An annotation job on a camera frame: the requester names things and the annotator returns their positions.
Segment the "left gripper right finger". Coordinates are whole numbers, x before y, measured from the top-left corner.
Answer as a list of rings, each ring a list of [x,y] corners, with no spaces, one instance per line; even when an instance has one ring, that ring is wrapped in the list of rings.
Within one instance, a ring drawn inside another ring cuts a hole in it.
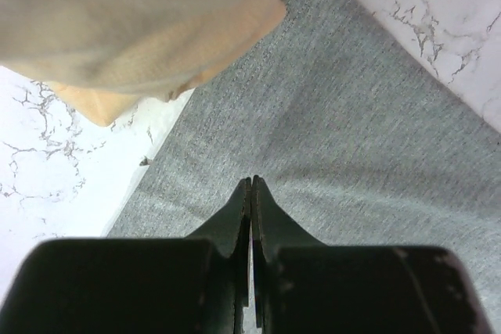
[[[264,333],[490,333],[463,264],[436,246],[329,246],[251,187],[254,296]]]

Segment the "grey t shirt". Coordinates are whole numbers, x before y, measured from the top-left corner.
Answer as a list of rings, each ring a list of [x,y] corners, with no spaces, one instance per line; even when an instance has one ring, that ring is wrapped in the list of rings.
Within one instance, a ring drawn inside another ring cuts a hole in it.
[[[112,238],[181,237],[259,175],[316,238],[453,251],[500,330],[500,136],[356,0],[288,15],[197,88]]]

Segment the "yellow t shirt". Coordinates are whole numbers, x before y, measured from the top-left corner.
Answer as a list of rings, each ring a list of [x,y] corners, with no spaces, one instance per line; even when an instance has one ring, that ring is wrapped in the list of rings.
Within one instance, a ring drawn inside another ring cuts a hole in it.
[[[282,0],[1,0],[1,64],[106,126],[209,81],[286,12]]]

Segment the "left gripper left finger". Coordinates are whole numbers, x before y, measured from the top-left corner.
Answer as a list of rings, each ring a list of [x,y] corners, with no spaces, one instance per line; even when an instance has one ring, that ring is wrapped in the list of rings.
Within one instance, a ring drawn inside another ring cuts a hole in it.
[[[240,333],[251,182],[183,238],[57,239],[22,263],[4,333]]]

